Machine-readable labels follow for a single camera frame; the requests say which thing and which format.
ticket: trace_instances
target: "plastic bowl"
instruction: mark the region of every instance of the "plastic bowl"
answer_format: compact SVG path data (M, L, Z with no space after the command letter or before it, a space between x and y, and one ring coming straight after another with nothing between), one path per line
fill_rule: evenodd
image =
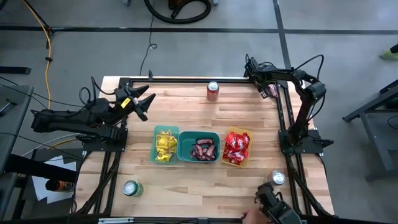
M214 139L215 160L213 161L198 161L191 158L192 145L196 144L197 139ZM177 156L180 160L186 162L216 162L220 158L220 137L216 133L206 131L183 131L178 138Z
M154 131L154 138L152 140L152 149L150 150L150 160L156 164L175 164L177 162L177 155L176 153L170 158L169 162L162 162L162 161L156 161L156 157L157 157L157 151L156 151L156 135L160 133L160 131L168 131L171 130L172 132L172 136L174 136L177 139L177 147L179 144L179 140L178 140L178 135L180 132L180 129L176 126L163 126L163 125L158 125L155 127L155 131Z
M231 165L231 166L243 168L243 167L245 167L245 166L248 164L248 162L249 162L250 148L251 148L251 143L253 142L253 132L251 132L251 131L249 131L249 130L245 130L245 129L230 127L230 128L228 128L227 134L230 133L231 131L236 132L236 133L238 133L238 134L247 133L248 136L250 137L250 143L249 143L249 146L248 146L248 157L245 158L245 160L242 161L241 165L232 164L232 163L229 162L228 159L224 159L224 158L222 158L221 161L222 161L222 163L225 163L225 164L228 164L228 165Z

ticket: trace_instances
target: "red soda can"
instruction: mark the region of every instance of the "red soda can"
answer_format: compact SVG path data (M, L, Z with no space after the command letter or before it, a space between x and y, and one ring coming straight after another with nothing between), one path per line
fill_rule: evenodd
M207 85L207 100L208 101L216 101L218 98L218 92L220 88L218 87L217 82L209 82Z

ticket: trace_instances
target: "yellow candy wrapper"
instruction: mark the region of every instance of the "yellow candy wrapper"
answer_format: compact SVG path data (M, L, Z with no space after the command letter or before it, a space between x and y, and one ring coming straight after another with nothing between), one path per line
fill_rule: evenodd
M156 135L157 157L155 160L161 162L170 162L171 157L176 152L176 148L177 139L172 136L171 130L161 130L160 133Z
M156 157L156 161L161 161L161 162L170 162L172 155L171 154L163 154L163 153L159 153Z

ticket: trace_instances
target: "soda can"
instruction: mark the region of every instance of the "soda can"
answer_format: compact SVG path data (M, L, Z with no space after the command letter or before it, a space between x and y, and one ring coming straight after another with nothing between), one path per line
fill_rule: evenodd
M279 170L274 170L268 175L267 181L271 182L273 185L282 185L285 182L285 174Z
M220 88L217 82L209 82L207 85L207 100L216 101L218 98L218 92Z
M127 196L140 197L144 191L142 184L129 180L123 186L123 193Z

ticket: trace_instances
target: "teal bowl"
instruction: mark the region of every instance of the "teal bowl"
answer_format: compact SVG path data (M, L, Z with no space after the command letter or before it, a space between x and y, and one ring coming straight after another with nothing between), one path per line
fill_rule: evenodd
M176 153L170 158L170 162L162 162L162 161L156 161L157 157L157 151L156 151L156 135L160 133L160 131L168 131L171 130L172 135L178 140L178 135L180 132L180 129L176 126L163 126L163 125L157 125L155 127L154 131L154 138L152 140L152 148L150 150L150 160L156 164L163 164L163 165L169 165L169 164L175 164L178 159L176 156Z
M214 161L198 161L191 158L192 145L196 144L197 139L214 139L216 151L214 153ZM206 131L183 131L178 137L177 156L180 160L185 162L216 162L220 158L220 137L216 133Z

